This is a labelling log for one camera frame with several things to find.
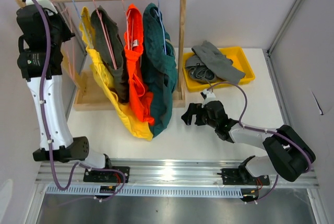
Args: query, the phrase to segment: white table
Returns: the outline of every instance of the white table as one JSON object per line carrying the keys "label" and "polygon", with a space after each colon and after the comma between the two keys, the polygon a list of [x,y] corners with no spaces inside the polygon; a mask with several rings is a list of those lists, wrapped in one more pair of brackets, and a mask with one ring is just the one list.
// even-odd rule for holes
{"label": "white table", "polygon": [[[279,105],[269,76],[262,49],[244,49],[255,73],[255,80],[243,85],[248,108],[243,122],[261,127],[283,124]],[[244,107],[244,97],[235,87],[215,89],[226,113],[238,119]],[[133,137],[123,126],[115,111],[77,112],[72,109],[68,125],[73,136],[86,136],[91,148],[111,158],[177,159],[177,160],[243,160],[251,155],[265,155],[263,150],[244,144],[224,142],[209,126],[186,126],[181,115],[189,103],[203,101],[199,92],[186,90],[186,108],[173,109],[168,128],[151,142]]]}

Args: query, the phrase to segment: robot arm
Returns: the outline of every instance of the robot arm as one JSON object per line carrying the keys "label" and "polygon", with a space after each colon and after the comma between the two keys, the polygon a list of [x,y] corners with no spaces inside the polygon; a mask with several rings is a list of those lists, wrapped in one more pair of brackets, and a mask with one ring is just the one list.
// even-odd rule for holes
{"label": "robot arm", "polygon": [[[79,161],[94,168],[111,168],[107,155],[89,148],[86,137],[73,138],[66,122],[62,97],[62,42],[74,34],[64,18],[49,0],[37,0],[47,17],[51,34],[51,56],[44,83],[44,101],[40,100],[39,85],[46,57],[46,36],[41,15],[31,0],[17,11],[17,22],[23,31],[19,38],[18,66],[31,91],[40,127],[40,148],[33,153],[35,161],[50,160],[49,144],[45,134],[40,103],[44,103],[45,120],[52,139],[54,160],[60,162]],[[26,42],[28,49],[23,48]]]}
{"label": "robot arm", "polygon": [[209,125],[214,128],[220,139],[231,143],[244,143],[261,148],[267,156],[247,158],[239,166],[240,177],[259,177],[267,174],[279,174],[288,181],[295,181],[307,168],[308,163],[304,155],[294,146],[289,145],[283,138],[269,132],[276,132],[293,141],[309,157],[311,163],[315,155],[292,127],[283,125],[279,129],[264,129],[252,131],[241,126],[238,121],[228,118],[223,104],[216,100],[213,92],[204,90],[201,95],[203,103],[191,103],[187,112],[182,115],[186,125],[191,125],[193,115],[196,116],[197,126]]}

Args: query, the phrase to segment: red garment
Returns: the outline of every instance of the red garment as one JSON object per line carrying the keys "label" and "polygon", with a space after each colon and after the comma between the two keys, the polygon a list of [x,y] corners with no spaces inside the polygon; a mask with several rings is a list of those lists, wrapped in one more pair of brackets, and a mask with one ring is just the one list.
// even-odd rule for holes
{"label": "red garment", "polygon": [[127,71],[129,73],[130,107],[141,122],[148,122],[150,125],[154,125],[154,118],[150,116],[153,93],[148,91],[148,87],[144,84],[140,71],[139,58],[144,51],[144,28],[142,25],[141,14],[134,4],[129,6],[126,14],[128,16],[127,23],[129,36],[127,35],[127,32],[124,34],[126,43],[124,51]]}

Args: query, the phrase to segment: yellow tray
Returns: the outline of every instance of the yellow tray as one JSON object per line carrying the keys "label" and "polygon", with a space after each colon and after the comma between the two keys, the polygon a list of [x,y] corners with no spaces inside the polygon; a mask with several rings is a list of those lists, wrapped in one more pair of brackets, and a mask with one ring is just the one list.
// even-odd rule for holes
{"label": "yellow tray", "polygon": [[[243,71],[246,75],[244,78],[242,78],[239,82],[239,85],[247,84],[255,79],[255,75],[253,73],[253,70],[244,54],[244,51],[242,51],[242,48],[240,46],[235,46],[233,48],[221,48],[219,51],[226,55],[227,58],[233,60],[233,66],[237,68],[240,71]],[[186,60],[189,59],[191,56],[193,56],[194,53],[185,53],[183,54],[183,74],[186,79],[186,84],[189,92],[198,92],[202,91],[204,89],[207,89],[210,87],[209,84],[202,84],[197,81],[194,81],[190,79],[188,71],[185,69]],[[218,79],[217,82],[212,83],[212,85],[223,81],[222,79]],[[221,84],[216,86],[215,88],[220,87],[227,87],[231,86],[229,84]]]}

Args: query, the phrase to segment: gray cloth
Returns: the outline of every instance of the gray cloth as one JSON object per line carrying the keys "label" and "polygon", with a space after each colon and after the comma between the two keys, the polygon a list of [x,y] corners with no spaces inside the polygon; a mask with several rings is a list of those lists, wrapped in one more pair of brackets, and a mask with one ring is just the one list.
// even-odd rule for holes
{"label": "gray cloth", "polygon": [[126,68],[124,48],[118,35],[118,27],[101,6],[98,8],[98,10],[102,16],[102,21],[105,24],[107,33],[109,35],[117,69],[114,69],[109,48],[104,37],[101,21],[96,10],[93,11],[90,18],[91,25],[94,27],[96,32],[94,48],[100,53],[102,60],[107,65],[109,72],[114,78],[114,88],[120,99],[120,102],[126,103],[129,101],[129,75]]}
{"label": "gray cloth", "polygon": [[200,83],[213,83],[217,81],[215,74],[200,60],[197,55],[186,60],[185,68],[189,77]]}
{"label": "gray cloth", "polygon": [[213,44],[204,41],[192,48],[200,60],[219,78],[238,84],[245,73],[232,66],[233,62],[223,55]]}

